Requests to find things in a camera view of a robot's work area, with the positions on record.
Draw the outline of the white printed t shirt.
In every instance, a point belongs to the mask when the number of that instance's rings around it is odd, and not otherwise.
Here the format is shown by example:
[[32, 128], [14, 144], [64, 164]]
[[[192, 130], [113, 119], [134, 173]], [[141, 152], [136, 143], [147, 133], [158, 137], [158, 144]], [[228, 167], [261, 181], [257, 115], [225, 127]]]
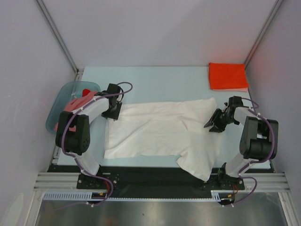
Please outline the white printed t shirt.
[[104, 158], [179, 156], [181, 169], [208, 181], [222, 140], [205, 128], [216, 108], [214, 98], [125, 104], [106, 123]]

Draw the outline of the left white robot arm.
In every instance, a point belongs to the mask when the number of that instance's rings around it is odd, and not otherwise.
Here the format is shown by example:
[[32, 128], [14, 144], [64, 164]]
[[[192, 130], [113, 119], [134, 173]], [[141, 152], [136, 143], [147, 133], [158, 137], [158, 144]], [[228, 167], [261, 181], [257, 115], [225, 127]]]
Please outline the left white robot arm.
[[56, 146], [72, 157], [80, 171], [89, 175], [87, 182], [93, 188], [103, 185], [100, 165], [88, 152], [91, 143], [90, 124], [98, 117], [117, 120], [122, 107], [123, 89], [110, 83], [105, 91], [83, 90], [83, 95], [70, 101], [60, 113], [56, 125]]

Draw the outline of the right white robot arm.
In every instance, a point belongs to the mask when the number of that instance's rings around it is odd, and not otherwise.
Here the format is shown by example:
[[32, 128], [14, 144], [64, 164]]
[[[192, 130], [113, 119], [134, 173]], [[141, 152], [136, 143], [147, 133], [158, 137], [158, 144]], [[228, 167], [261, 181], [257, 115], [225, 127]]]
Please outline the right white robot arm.
[[255, 164], [274, 159], [277, 154], [278, 129], [277, 120], [267, 119], [254, 110], [258, 105], [246, 106], [244, 97], [232, 96], [225, 103], [225, 108], [217, 108], [204, 128], [209, 132], [222, 133], [229, 124], [243, 125], [239, 142], [239, 153], [220, 168], [222, 174], [217, 177], [217, 184], [222, 189], [228, 189], [234, 183], [234, 178], [241, 178]]

